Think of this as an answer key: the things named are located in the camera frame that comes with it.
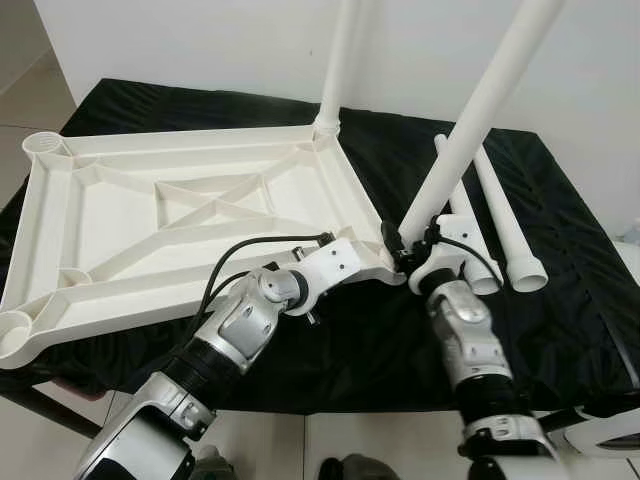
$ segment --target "black cloth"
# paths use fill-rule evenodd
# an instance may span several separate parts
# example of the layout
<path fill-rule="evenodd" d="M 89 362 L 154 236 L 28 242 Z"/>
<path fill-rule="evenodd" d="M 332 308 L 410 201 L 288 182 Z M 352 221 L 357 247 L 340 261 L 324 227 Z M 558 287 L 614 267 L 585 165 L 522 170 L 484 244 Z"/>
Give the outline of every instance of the black cloth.
<path fill-rule="evenodd" d="M 63 128 L 65 136 L 301 125 L 318 106 L 234 92 L 102 80 Z M 380 216 L 398 224 L 436 158 L 449 122 L 343 108 L 340 143 Z M 491 131 L 485 146 L 509 201 L 545 265 L 530 294 L 485 297 L 520 393 L 553 410 L 638 390 L 640 289 L 540 138 Z M 492 256 L 504 256 L 475 171 L 464 177 Z M 24 187 L 0 215 L 2 275 Z M 440 348 L 420 298 L 406 287 L 345 285 L 318 304 L 310 327 L 284 318 L 226 408 L 316 411 L 432 410 L 452 406 Z M 50 347 L 0 372 L 0 390 L 61 377 L 85 393 L 134 391 L 166 362 L 185 320 Z"/>

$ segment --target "white plastic table frame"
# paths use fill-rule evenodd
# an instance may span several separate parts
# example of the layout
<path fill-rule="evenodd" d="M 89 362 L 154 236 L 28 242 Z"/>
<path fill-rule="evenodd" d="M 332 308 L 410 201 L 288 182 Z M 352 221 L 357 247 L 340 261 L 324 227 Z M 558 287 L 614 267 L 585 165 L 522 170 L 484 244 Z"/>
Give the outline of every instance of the white plastic table frame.
<path fill-rule="evenodd" d="M 360 0 L 343 0 L 314 125 L 63 138 L 42 132 L 0 307 L 0 368 L 44 348 L 184 317 L 231 245 L 331 231 L 364 266 L 352 281 L 402 283 L 380 218 L 337 140 L 341 88 Z M 409 245 L 440 212 L 563 0 L 525 0 L 400 233 Z M 221 280 L 296 245 L 238 252 Z"/>

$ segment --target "white wall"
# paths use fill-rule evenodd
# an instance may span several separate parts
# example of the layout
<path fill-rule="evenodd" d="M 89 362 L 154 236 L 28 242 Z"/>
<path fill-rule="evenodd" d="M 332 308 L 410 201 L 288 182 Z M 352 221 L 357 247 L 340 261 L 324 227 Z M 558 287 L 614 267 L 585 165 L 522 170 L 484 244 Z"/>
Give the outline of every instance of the white wall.
<path fill-rule="evenodd" d="M 49 48 L 32 0 L 0 1 L 0 95 Z"/>
<path fill-rule="evenodd" d="M 367 0 L 345 104 L 455 119 L 518 0 Z M 319 100 L 337 0 L 36 0 L 101 77 Z M 538 132 L 611 234 L 640 216 L 638 0 L 569 0 L 496 126 Z"/>

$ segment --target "tiled floor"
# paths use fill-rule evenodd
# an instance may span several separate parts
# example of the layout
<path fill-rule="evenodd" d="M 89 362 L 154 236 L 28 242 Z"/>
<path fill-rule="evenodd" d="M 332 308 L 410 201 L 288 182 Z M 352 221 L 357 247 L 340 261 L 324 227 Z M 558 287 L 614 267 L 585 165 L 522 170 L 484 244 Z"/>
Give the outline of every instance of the tiled floor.
<path fill-rule="evenodd" d="M 74 109 L 55 57 L 49 54 L 0 97 L 0 208 L 29 171 L 22 139 L 39 130 L 58 130 Z M 51 385 L 38 387 L 102 424 L 126 405 L 125 394 L 96 402 Z M 0 477 L 24 480 L 71 478 L 88 441 L 0 398 Z M 460 420 L 452 412 L 430 414 L 318 414 L 298 416 L 220 412 L 194 446 L 216 445 L 240 480 L 315 480 L 322 460 L 362 453 L 389 463 L 403 480 L 466 478 L 468 462 L 456 455 Z M 589 459 L 561 450 L 571 477 L 638 480 L 640 459 Z"/>

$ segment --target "white tube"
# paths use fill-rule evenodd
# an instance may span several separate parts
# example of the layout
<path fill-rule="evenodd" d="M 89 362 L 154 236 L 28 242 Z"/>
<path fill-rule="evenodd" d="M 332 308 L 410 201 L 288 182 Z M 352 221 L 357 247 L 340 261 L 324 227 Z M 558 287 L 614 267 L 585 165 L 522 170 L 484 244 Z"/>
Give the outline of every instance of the white tube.
<path fill-rule="evenodd" d="M 436 135 L 433 139 L 433 142 L 436 145 L 436 150 L 438 154 L 442 153 L 447 145 L 447 137 L 445 135 Z M 489 263 L 496 276 L 502 282 L 502 274 L 500 272 L 500 267 L 498 266 L 498 262 L 496 262 L 491 255 L 489 254 L 489 250 L 487 249 L 487 244 L 484 241 L 484 237 L 482 236 L 482 231 L 480 230 L 480 225 L 478 225 L 478 220 L 476 219 L 476 215 L 473 212 L 473 207 L 471 207 L 471 202 L 469 201 L 469 196 L 467 195 L 467 191 L 464 188 L 464 183 L 460 180 L 455 188 L 453 189 L 453 193 L 451 194 L 451 198 L 449 199 L 449 204 L 451 205 L 451 211 L 458 215 L 464 215 L 470 217 L 473 224 L 474 230 L 478 232 L 477 238 L 475 238 L 475 245 L 472 247 L 480 254 L 484 259 Z M 473 256 L 469 256 L 469 259 L 466 262 L 464 268 L 464 276 L 471 285 L 471 289 L 473 293 L 476 295 L 489 295 L 491 293 L 495 293 L 500 289 L 500 285 L 498 285 L 491 275 L 491 272 L 487 270 L 482 262 L 480 262 L 477 258 Z"/>
<path fill-rule="evenodd" d="M 429 171 L 400 224 L 406 246 L 422 238 L 431 217 L 447 203 L 563 3 L 564 0 L 525 0 L 520 6 L 451 132 L 447 149 Z"/>
<path fill-rule="evenodd" d="M 517 292 L 539 290 L 547 284 L 549 277 L 540 260 L 531 253 L 484 147 L 478 149 L 473 162 L 507 258 L 507 276 L 513 289 Z"/>
<path fill-rule="evenodd" d="M 360 0 L 342 0 L 340 4 L 338 25 L 333 37 L 327 76 L 322 91 L 322 103 L 313 123 L 316 131 L 322 135 L 336 135 L 340 127 L 342 88 L 353 43 L 359 5 Z"/>

